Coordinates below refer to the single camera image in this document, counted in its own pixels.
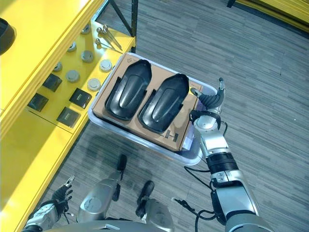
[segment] black plastic part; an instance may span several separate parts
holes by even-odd
[[[54,74],[49,74],[48,78],[44,81],[43,86],[50,89],[51,91],[55,92],[59,85],[61,84],[62,80],[54,75]]]
[[[69,101],[85,109],[91,98],[91,94],[81,90],[80,88],[76,88]]]
[[[117,79],[105,102],[106,110],[115,118],[130,120],[136,113],[151,81],[151,65],[141,59],[131,64]]]
[[[218,182],[216,178],[212,179],[212,185],[215,188],[222,188],[222,187],[226,187],[226,186],[231,186],[231,185],[235,185],[235,182],[233,181],[226,181],[226,182]]]
[[[236,0],[228,0],[226,6],[227,6],[228,8],[231,8],[231,7],[234,5],[235,2],[236,2]]]
[[[15,40],[15,32],[10,24],[0,18],[0,55],[6,52]]]
[[[43,231],[41,226],[38,225],[29,225],[23,228],[21,232],[41,232]]]
[[[220,152],[210,155],[206,158],[206,162],[211,174],[227,170],[238,170],[236,161],[230,152]]]
[[[206,109],[212,109],[220,106],[224,100],[224,90],[218,90],[216,95],[202,94],[198,98]]]
[[[119,184],[117,184],[117,187],[116,187],[116,190],[112,196],[112,200],[114,202],[118,201],[119,200],[119,196],[120,196],[120,189],[121,189],[121,186]]]
[[[145,213],[146,213],[146,208],[145,208],[145,207],[146,207],[146,203],[147,203],[147,201],[146,201],[146,200],[143,200],[143,201],[137,206],[137,208],[136,208],[136,210],[135,210],[136,216],[142,218],[142,217],[145,215]]]
[[[226,220],[229,220],[232,216],[234,216],[236,214],[253,214],[253,215],[256,215],[254,212],[252,212],[250,210],[236,210],[236,211],[229,212],[226,215]]]
[[[176,74],[163,81],[157,91],[153,90],[139,113],[141,124],[155,133],[163,133],[181,110],[189,92],[189,79]]]
[[[126,169],[126,155],[120,155],[119,159],[118,159],[118,163],[117,163],[117,170],[118,171],[124,171]]]
[[[143,189],[140,192],[140,196],[137,199],[137,204],[140,204],[140,201],[142,200],[143,197],[149,197],[151,193],[153,192],[155,188],[155,184],[153,181],[148,180],[145,184]]]
[[[68,107],[64,107],[62,112],[58,116],[57,121],[63,123],[64,125],[67,125],[68,127],[73,128],[80,116],[81,115],[79,113],[71,110]]]
[[[41,110],[44,108],[47,102],[48,102],[48,99],[46,97],[44,97],[41,94],[36,93],[27,106],[29,106],[30,108],[34,110],[41,112]]]
[[[211,192],[211,200],[212,200],[214,214],[216,215],[218,222],[220,222],[222,225],[225,225],[226,219],[225,219],[216,190]]]

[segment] metal washer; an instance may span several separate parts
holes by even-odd
[[[109,59],[104,59],[100,62],[100,69],[103,72],[109,72],[112,69],[112,62]]]
[[[97,78],[91,78],[88,81],[87,87],[89,90],[98,91],[101,87],[101,82]]]

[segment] white plastic bin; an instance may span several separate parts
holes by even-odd
[[[139,55],[136,55],[134,53],[129,53],[130,55],[133,55],[139,59],[146,59],[144,57],[141,57]],[[151,64],[153,65],[157,65],[157,66],[160,66],[166,70],[169,70],[173,73],[178,73],[174,70],[171,70],[169,68],[166,68],[160,64],[157,64],[151,60],[148,60]],[[95,105],[95,103],[97,102],[98,100],[98,95],[100,95],[100,93],[103,91],[105,85],[108,83],[108,80],[112,77],[112,74],[113,74],[114,70],[109,74],[108,78],[105,80],[105,82],[103,83],[103,85],[101,86],[101,89],[99,91],[99,94],[97,94],[96,98],[94,99],[94,101],[92,102],[91,106],[89,107],[89,110],[88,110],[88,116],[89,116],[89,119],[97,124],[98,126],[100,127],[103,127],[104,129],[110,131],[110,132],[113,132],[113,133],[116,133],[118,134],[119,136],[122,136],[124,138],[127,138],[129,140],[131,140],[133,143],[138,143],[154,152],[158,152],[160,154],[162,154],[163,156],[166,156],[170,159],[173,159],[173,160],[176,160],[176,161],[179,161],[180,163],[182,164],[185,164],[185,165],[196,165],[200,162],[201,160],[201,157],[202,157],[202,152],[200,150],[200,147],[199,147],[199,143],[196,139],[194,139],[194,136],[193,136],[193,131],[194,131],[194,127],[192,124],[190,124],[189,126],[189,130],[188,130],[188,133],[186,134],[186,138],[185,138],[185,143],[187,144],[190,144],[191,142],[191,147],[189,150],[186,150],[186,149],[182,149],[182,151],[177,151],[177,152],[173,152],[173,151],[170,151],[164,147],[161,147],[157,144],[154,144],[152,142],[149,142],[148,140],[145,140],[143,138],[140,138],[139,136],[136,136],[120,127],[117,127],[115,125],[112,125],[111,123],[109,123],[108,121],[106,120],[103,120],[103,119],[100,119],[98,118],[97,116],[95,116],[95,114],[93,113],[92,109]],[[203,89],[202,89],[202,92],[204,94],[208,94],[208,95],[215,95],[217,93],[217,90],[206,84],[206,83],[203,83],[203,82],[200,82],[192,77],[188,77],[191,81],[194,81],[200,85],[203,86]]]

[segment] yellow workbench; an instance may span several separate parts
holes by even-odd
[[[236,0],[236,2],[309,32],[308,0]]]
[[[1,0],[16,39],[1,55],[0,139],[45,81],[102,0]]]
[[[114,65],[123,52],[135,46],[135,38],[112,29],[110,32],[123,51],[97,46],[96,29],[101,25],[93,21],[89,34],[80,33],[102,1],[11,2],[5,1],[6,8],[1,9],[0,14],[17,31],[14,44],[0,57],[0,231],[3,232],[20,231],[23,228],[86,124],[91,102],[82,108],[69,101],[72,94],[78,88],[90,94],[93,100],[97,91],[87,88],[88,80],[97,78],[102,84],[109,74],[100,70],[100,62],[109,59]],[[67,52],[73,41],[77,44],[76,50]],[[81,53],[85,50],[94,55],[90,63],[81,59]],[[62,62],[62,70],[53,72],[59,61]],[[65,75],[69,70],[79,72],[80,79],[77,82],[67,81]],[[55,92],[42,86],[50,73],[62,81]],[[27,106],[35,93],[48,99],[40,112]],[[64,107],[79,115],[72,127],[57,121]]]

